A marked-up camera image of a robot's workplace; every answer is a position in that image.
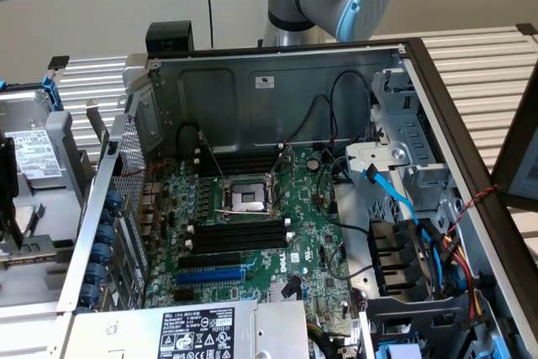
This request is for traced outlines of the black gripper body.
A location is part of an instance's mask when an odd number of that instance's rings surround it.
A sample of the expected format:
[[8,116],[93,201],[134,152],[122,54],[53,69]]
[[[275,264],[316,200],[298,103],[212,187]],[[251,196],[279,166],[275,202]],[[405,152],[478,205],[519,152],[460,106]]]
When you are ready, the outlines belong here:
[[1,194],[12,202],[18,196],[18,171],[14,140],[1,133]]

